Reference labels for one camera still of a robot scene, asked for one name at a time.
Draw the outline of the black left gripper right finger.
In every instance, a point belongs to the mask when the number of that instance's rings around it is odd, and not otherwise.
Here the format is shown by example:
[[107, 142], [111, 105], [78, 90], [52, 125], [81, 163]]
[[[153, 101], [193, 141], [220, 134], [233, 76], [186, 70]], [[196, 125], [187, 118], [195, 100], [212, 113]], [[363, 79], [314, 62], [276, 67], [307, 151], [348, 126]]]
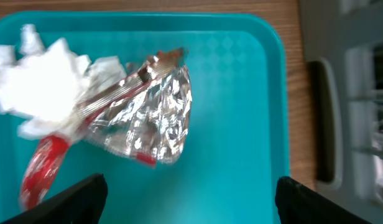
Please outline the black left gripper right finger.
[[288, 176], [277, 181], [275, 205], [281, 224], [369, 224]]

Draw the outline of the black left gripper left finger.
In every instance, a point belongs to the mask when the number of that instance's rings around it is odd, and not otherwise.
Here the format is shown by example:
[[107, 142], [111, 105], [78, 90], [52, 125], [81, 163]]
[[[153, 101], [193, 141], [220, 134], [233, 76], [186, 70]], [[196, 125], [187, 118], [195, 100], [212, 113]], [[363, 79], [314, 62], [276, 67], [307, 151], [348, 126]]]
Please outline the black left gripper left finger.
[[3, 224], [97, 224], [107, 196], [104, 175], [96, 173]]

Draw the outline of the silver foil wrapper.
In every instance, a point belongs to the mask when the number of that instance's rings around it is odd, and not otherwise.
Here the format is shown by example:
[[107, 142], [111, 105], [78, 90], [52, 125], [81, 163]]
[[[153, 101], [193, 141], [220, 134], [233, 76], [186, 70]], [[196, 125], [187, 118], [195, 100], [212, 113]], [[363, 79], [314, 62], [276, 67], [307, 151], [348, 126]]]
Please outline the silver foil wrapper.
[[192, 107], [187, 53], [181, 47], [150, 55], [137, 71], [79, 102], [85, 139], [150, 166], [176, 162]]

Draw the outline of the red sauce packet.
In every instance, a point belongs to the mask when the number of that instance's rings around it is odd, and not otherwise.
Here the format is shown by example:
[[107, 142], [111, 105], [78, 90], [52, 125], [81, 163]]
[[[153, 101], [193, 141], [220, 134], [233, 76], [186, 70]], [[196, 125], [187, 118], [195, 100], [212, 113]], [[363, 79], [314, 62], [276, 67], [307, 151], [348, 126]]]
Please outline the red sauce packet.
[[20, 201], [25, 209], [34, 208], [45, 198], [69, 148], [70, 143], [61, 136], [39, 141], [21, 183]]

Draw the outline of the white tissue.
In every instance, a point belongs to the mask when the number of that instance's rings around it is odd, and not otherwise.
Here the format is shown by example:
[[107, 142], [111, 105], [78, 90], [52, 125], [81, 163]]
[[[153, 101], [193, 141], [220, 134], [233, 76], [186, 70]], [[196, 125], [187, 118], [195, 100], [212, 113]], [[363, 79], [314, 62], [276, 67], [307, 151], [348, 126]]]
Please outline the white tissue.
[[23, 57], [17, 60], [15, 52], [12, 45], [0, 45], [0, 114], [24, 118], [18, 134], [26, 139], [81, 139], [75, 105], [126, 76], [117, 56], [92, 62], [72, 52], [64, 38], [44, 47], [32, 24], [21, 29]]

